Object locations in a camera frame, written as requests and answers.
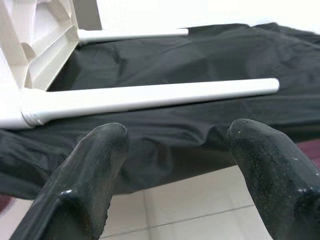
maroon mat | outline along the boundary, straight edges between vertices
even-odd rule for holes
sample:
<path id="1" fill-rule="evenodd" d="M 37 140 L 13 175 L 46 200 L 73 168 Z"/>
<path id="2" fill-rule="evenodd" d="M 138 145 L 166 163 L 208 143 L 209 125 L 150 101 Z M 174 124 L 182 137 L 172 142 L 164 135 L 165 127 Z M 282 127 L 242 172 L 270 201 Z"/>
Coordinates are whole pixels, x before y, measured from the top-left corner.
<path id="1" fill-rule="evenodd" d="M 298 147 L 320 169 L 320 139 L 299 143 Z"/>
<path id="2" fill-rule="evenodd" d="M 7 209 L 11 203 L 14 201 L 14 198 L 6 195 L 0 195 L 0 215 L 1 213 Z"/>

tile floor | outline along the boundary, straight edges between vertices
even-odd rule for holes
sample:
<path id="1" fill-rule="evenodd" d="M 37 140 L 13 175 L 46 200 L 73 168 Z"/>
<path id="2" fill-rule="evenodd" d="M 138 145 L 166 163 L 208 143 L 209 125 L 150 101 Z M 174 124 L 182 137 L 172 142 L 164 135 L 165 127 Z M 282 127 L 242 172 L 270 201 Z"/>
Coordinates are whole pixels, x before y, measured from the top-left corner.
<path id="1" fill-rule="evenodd" d="M 31 201 L 0 216 L 8 240 Z M 237 166 L 112 198 L 100 240 L 272 240 Z"/>

floor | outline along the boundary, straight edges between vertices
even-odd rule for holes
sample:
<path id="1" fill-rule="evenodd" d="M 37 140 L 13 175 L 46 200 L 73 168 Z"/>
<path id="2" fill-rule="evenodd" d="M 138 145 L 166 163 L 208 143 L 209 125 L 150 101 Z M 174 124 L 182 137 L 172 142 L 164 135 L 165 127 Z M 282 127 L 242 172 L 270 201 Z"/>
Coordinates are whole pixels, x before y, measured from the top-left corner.
<path id="1" fill-rule="evenodd" d="M 0 215 L 8 240 L 31 201 Z M 112 198 L 101 240 L 272 240 L 237 166 Z"/>

black tarp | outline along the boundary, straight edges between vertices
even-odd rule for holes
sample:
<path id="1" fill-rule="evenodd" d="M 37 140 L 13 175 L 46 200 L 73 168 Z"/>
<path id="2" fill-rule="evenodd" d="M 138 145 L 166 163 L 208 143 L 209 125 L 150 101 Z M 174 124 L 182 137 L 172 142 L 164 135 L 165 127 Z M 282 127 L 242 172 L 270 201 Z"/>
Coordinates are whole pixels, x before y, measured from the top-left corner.
<path id="1" fill-rule="evenodd" d="M 34 198 L 82 137 L 118 122 L 128 159 L 115 194 L 235 165 L 225 143 L 231 123 L 262 122 L 295 142 L 320 137 L 320 35 L 275 23 L 213 25 L 189 36 L 78 47 L 50 91 L 276 77 L 277 94 L 54 120 L 0 130 L 0 193 Z"/>

white tube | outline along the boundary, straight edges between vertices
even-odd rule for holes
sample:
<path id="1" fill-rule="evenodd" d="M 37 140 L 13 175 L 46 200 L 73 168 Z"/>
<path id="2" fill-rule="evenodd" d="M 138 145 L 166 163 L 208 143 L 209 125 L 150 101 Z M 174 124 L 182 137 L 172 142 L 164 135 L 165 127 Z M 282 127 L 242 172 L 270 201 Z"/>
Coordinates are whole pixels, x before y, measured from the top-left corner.
<path id="1" fill-rule="evenodd" d="M 273 94 L 274 78 L 45 92 L 22 91 L 22 115 L 35 127 L 53 119 Z"/>
<path id="2" fill-rule="evenodd" d="M 22 115 L 22 93 L 17 87 L 0 87 L 0 129 L 30 128 Z"/>
<path id="3" fill-rule="evenodd" d="M 133 31 L 109 31 L 109 30 L 83 30 L 78 29 L 78 37 L 81 42 L 107 42 L 125 39 L 150 38 L 150 37 L 168 37 L 168 36 L 186 36 L 187 28 L 178 29 L 151 29 L 151 30 L 133 30 Z"/>

